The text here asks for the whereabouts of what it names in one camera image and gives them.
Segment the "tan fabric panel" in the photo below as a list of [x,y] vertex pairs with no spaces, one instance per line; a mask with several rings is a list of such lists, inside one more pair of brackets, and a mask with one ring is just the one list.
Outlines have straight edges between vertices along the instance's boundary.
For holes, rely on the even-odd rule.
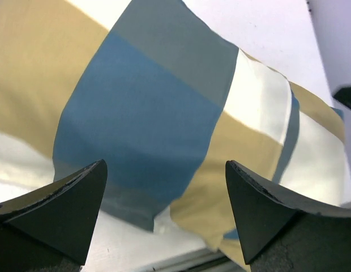
[[232,261],[240,265],[247,272],[251,272],[251,267],[245,264],[243,259],[241,244],[238,240],[224,239],[220,244],[220,250]]
[[0,131],[52,157],[62,110],[107,33],[63,0],[0,0]]
[[227,160],[236,160],[271,179],[282,146],[222,113],[207,156],[184,195],[170,205],[170,216],[182,228],[201,235],[218,248],[225,233],[235,228],[225,181]]
[[[245,53],[245,55],[247,55],[247,57],[251,60],[258,61],[247,53]],[[299,101],[300,111],[337,136],[339,140],[345,142],[344,122],[340,116],[322,99],[318,98],[307,89],[293,82],[290,82],[290,86],[295,94],[295,97]]]

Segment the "black object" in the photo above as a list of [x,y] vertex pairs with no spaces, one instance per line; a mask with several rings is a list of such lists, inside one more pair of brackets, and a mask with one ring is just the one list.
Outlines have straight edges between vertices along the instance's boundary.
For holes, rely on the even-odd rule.
[[350,272],[351,210],[297,194],[235,161],[226,181],[252,272]]
[[351,109],[351,86],[341,88],[333,95],[333,98]]
[[0,272],[79,271],[87,258],[107,175],[101,160],[0,203]]

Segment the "color-block fabric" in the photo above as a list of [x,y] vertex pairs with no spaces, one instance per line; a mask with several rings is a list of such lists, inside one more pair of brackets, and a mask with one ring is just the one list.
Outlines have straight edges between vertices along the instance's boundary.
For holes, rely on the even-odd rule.
[[340,113],[181,0],[132,0],[103,25],[64,0],[0,0],[0,180],[38,188],[105,159],[104,211],[241,264],[227,160],[340,204]]

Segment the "cloth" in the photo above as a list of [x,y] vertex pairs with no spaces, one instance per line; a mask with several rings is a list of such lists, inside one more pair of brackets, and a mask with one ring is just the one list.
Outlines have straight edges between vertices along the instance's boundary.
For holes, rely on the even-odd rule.
[[225,162],[339,205],[342,117],[180,0],[130,1],[110,31],[64,0],[0,0],[0,180],[38,188],[105,159],[104,211],[240,264]]

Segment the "fabric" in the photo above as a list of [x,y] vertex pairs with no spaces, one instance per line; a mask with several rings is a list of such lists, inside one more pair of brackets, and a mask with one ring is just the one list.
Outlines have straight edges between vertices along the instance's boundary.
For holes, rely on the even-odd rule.
[[241,264],[227,160],[340,204],[337,112],[182,1],[128,2],[108,29],[64,0],[0,0],[0,180],[38,188],[105,159],[104,211]]

